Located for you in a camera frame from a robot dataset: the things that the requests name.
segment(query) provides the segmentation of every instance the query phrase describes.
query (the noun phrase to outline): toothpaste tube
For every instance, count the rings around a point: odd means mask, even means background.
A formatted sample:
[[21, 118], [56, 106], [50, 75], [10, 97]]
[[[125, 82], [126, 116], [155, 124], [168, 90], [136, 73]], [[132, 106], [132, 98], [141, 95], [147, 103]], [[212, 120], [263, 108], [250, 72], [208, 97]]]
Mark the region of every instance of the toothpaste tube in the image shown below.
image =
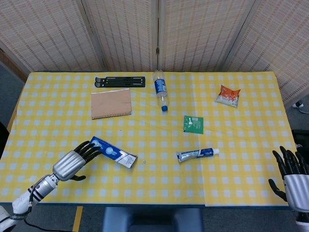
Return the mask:
[[206, 148], [206, 149], [200, 149], [200, 150], [195, 150], [195, 151], [185, 151], [185, 152], [177, 151], [176, 152], [179, 163], [189, 160], [189, 159], [213, 156], [218, 153], [219, 153], [219, 149], [217, 148], [216, 149]]
[[94, 146], [99, 146], [99, 151], [103, 153], [103, 155], [111, 158], [112, 160], [120, 163], [127, 168], [131, 168], [137, 156], [129, 154], [119, 148], [109, 144], [108, 142], [101, 140], [95, 136], [92, 137], [90, 143], [94, 143]]

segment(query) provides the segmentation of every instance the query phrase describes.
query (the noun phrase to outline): white tube cap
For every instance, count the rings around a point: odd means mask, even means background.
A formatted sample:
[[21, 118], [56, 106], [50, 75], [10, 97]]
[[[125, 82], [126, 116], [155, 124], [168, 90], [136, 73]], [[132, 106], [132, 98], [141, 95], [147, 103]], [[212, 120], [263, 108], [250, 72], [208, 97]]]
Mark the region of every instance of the white tube cap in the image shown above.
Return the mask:
[[214, 155], [218, 155], [220, 152], [218, 148], [213, 148], [212, 150]]

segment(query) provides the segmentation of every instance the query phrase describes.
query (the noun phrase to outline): power plug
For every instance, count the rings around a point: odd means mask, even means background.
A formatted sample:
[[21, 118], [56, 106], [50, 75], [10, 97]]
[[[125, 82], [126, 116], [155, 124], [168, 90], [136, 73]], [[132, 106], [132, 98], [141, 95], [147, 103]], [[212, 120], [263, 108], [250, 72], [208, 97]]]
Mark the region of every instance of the power plug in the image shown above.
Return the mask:
[[301, 100], [292, 105], [293, 108], [303, 108], [304, 104]]

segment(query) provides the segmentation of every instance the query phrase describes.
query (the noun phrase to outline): plastic water bottle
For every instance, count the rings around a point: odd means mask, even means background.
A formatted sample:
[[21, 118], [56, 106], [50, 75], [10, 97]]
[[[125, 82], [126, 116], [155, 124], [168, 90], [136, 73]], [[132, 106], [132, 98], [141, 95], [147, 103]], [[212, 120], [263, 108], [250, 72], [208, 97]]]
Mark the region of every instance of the plastic water bottle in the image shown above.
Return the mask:
[[156, 70], [153, 74], [153, 80], [158, 104], [161, 107], [162, 111], [167, 111], [169, 105], [169, 97], [163, 71]]

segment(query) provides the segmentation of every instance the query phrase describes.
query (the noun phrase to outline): robotic hand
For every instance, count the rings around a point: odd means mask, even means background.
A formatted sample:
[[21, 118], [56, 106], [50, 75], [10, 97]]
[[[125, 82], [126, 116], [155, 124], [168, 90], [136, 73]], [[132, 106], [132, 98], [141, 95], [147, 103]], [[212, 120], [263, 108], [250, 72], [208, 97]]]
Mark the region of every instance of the robotic hand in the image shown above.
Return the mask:
[[290, 150], [280, 147], [284, 162], [276, 152], [274, 154], [283, 179], [285, 192], [280, 191], [275, 182], [269, 179], [269, 185], [274, 193], [286, 201], [289, 206], [298, 212], [296, 224], [300, 232], [309, 232], [309, 169], [304, 158], [296, 152], [296, 156]]
[[75, 174], [94, 157], [101, 154], [98, 151], [99, 147], [93, 147], [94, 145], [89, 141], [83, 142], [62, 157], [53, 166], [52, 174], [42, 177], [12, 202], [13, 214], [11, 216], [0, 206], [0, 232], [9, 232], [18, 222], [25, 220], [32, 207], [54, 190], [59, 180], [84, 180], [86, 178], [84, 175], [76, 176]]

